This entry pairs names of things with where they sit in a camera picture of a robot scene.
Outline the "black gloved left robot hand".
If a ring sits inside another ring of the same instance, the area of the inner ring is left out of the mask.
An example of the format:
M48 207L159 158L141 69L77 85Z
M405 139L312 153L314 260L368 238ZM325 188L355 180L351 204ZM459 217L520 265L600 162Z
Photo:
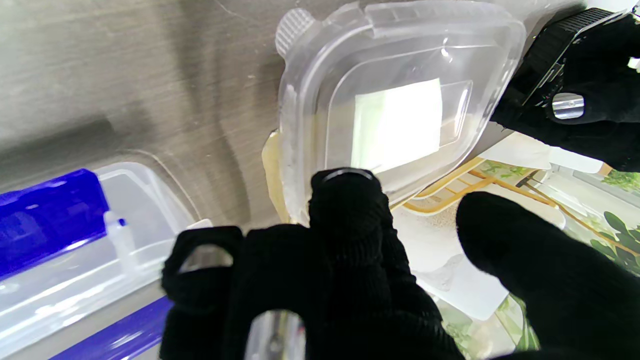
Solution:
M594 158L622 173L640 168L639 25L631 17L594 29L567 52L559 92L583 96L585 110L560 120L546 107L501 100L491 121L546 145Z

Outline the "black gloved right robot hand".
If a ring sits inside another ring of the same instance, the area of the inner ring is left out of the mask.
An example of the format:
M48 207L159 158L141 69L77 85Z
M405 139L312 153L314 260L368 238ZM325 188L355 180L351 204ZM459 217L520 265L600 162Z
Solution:
M181 232L161 285L162 360L242 360L265 312L300 317L308 360L462 360L418 285L389 199L367 170L311 178L310 226ZM473 266L525 303L538 350L503 360L637 360L639 278L530 210L466 194L455 225Z

